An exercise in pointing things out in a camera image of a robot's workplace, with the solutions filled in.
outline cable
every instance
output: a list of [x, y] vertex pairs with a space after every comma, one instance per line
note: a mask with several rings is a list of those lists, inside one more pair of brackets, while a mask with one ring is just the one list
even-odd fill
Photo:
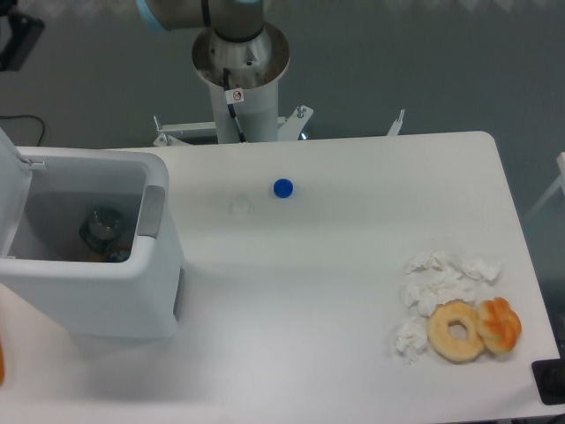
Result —
[[45, 135], [45, 121], [43, 121], [43, 119], [37, 117], [36, 115], [0, 115], [0, 119], [21, 119], [21, 118], [33, 119], [41, 124], [41, 134], [36, 144], [36, 147], [39, 147], [41, 145], [41, 142], [43, 141], [43, 136]]
[[555, 417], [553, 417], [551, 420], [546, 421], [545, 424], [555, 424], [559, 421], [561, 421], [561, 419], [565, 418], [565, 413], [562, 413], [561, 415], [557, 415]]
[[[228, 68], [223, 68], [223, 91], [230, 91], [230, 70]], [[230, 116], [233, 119], [233, 122], [236, 125], [237, 136], [239, 137], [240, 143], [246, 143], [247, 140], [244, 136], [244, 130], [239, 124], [239, 119], [237, 119], [236, 115], [236, 108], [233, 107], [233, 104], [228, 103], [228, 111], [230, 112]]]

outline glazed donut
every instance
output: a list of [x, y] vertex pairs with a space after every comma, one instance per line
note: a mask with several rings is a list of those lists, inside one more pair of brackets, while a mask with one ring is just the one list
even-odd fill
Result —
[[[465, 327], [465, 339], [455, 338], [449, 333], [449, 326], [453, 324]], [[427, 336], [437, 352], [454, 362], [474, 360], [485, 348], [477, 333], [477, 313], [461, 301], [435, 308], [427, 322]]]
[[498, 355], [510, 352], [522, 334], [518, 315], [503, 298], [485, 300], [477, 307], [477, 332], [483, 337], [486, 348]]

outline blue bottle cap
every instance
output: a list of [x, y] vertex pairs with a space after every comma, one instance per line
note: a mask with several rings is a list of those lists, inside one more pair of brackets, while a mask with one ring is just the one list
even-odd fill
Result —
[[286, 199], [292, 194], [292, 190], [294, 186], [292, 185], [292, 181], [286, 178], [277, 179], [273, 184], [273, 191], [277, 197], [281, 199]]

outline tissue paper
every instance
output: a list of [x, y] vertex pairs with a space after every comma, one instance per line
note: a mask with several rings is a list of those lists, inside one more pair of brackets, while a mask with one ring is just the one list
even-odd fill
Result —
[[405, 270], [413, 279], [403, 288], [403, 303], [406, 307], [415, 305], [420, 315], [430, 316], [438, 305], [452, 300], [472, 302], [477, 282], [493, 283], [501, 267], [500, 261], [486, 257], [461, 259], [437, 250], [419, 254]]
[[418, 356], [427, 347], [427, 334], [423, 325], [415, 317], [410, 318], [396, 332], [395, 348], [407, 363], [418, 360]]

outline white napkin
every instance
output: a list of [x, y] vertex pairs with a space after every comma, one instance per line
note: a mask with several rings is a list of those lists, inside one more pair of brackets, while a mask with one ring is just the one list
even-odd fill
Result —
[[418, 356], [427, 347], [427, 334], [418, 318], [412, 317], [404, 322], [396, 332], [395, 348], [403, 356], [404, 360], [411, 364], [418, 360]]

